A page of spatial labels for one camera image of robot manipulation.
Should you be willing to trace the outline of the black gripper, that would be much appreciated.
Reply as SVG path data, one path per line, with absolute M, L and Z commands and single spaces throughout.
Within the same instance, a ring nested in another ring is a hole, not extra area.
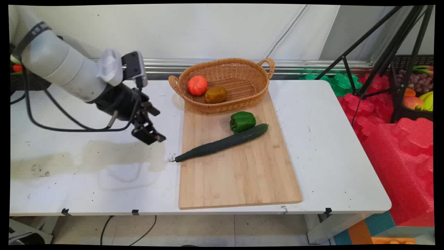
M 128 122 L 134 109 L 135 103 L 139 96 L 137 88 L 129 88 L 121 83 L 116 87 L 107 87 L 105 93 L 95 100 L 96 107 L 106 114 L 113 115 L 114 111 L 118 111 L 117 119 Z M 163 142 L 166 137 L 154 128 L 153 123 L 148 115 L 158 116 L 160 111 L 155 108 L 150 101 L 142 101 L 140 103 L 140 111 L 138 111 L 133 120 L 134 128 L 131 131 L 133 137 L 144 142 L 145 144 L 153 144 L 154 142 Z

